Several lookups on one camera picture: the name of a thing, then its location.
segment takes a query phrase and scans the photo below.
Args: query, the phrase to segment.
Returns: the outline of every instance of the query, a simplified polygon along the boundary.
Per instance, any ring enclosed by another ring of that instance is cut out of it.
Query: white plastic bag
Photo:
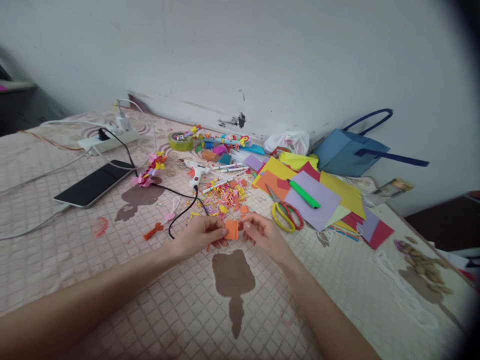
[[[273,152],[277,147],[287,148],[294,154],[307,155],[310,136],[306,131],[285,131],[271,135],[263,144],[265,150]]]

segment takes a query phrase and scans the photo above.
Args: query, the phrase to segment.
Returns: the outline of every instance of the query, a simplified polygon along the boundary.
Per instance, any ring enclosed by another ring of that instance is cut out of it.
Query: white wall
[[[427,168],[380,160],[415,212],[480,188],[472,60],[434,0],[0,0],[0,46],[70,113],[134,92],[157,114],[313,138],[384,107],[371,137]]]

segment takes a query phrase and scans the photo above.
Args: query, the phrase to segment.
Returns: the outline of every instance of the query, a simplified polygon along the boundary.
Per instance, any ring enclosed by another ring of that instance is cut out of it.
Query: marker
[[[233,169],[223,169],[223,170],[220,170],[220,172],[221,173],[229,173],[231,171],[246,170],[246,169],[249,169],[249,167],[244,166],[244,167],[236,167],[236,168],[233,168]]]
[[[210,190],[215,189],[215,188],[219,187],[220,185],[223,185],[223,184],[226,184],[226,183],[228,183],[228,182],[231,182],[233,179],[234,179],[234,178],[232,177],[232,178],[230,178],[230,179],[220,181],[219,183],[216,183],[216,184],[213,185],[212,187],[209,187],[208,189],[203,190],[201,193],[202,193],[202,194],[208,193]]]
[[[218,169],[231,168],[233,166],[240,166],[240,165],[243,165],[243,164],[241,162],[236,162],[236,163],[230,164],[230,165],[214,166],[211,169],[212,170],[218,170]]]
[[[293,190],[295,190],[298,195],[302,197],[303,200],[307,202],[314,209],[318,209],[321,205],[315,200],[313,197],[309,195],[300,185],[298,185],[295,181],[287,179],[288,184],[291,186]]]

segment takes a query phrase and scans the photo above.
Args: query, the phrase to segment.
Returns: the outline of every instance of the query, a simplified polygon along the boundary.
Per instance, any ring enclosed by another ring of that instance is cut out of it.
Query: yellow scissors
[[[282,229],[287,233],[293,233],[295,229],[297,230],[303,229],[304,220],[300,216],[299,211],[289,203],[280,200],[280,198],[277,195],[275,195],[275,193],[270,188],[270,186],[266,185],[266,187],[268,188],[268,192],[270,192],[271,198],[275,202],[273,204],[273,207],[271,208],[271,215],[273,217],[273,221],[275,221],[275,223],[280,227],[280,229]],[[280,216],[285,219],[286,223],[288,224],[288,227],[285,227],[282,223],[280,223],[280,220],[277,217],[277,211],[280,213]],[[298,217],[299,225],[297,225],[294,222],[291,212],[295,213],[296,216]]]

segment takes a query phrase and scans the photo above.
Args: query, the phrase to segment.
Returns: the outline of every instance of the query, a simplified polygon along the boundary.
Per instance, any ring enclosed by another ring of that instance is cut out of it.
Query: phone screen
[[[112,160],[112,163],[124,168],[133,168],[131,164],[123,161]],[[77,207],[87,207],[131,172],[132,170],[121,169],[108,163],[61,192],[54,199]]]

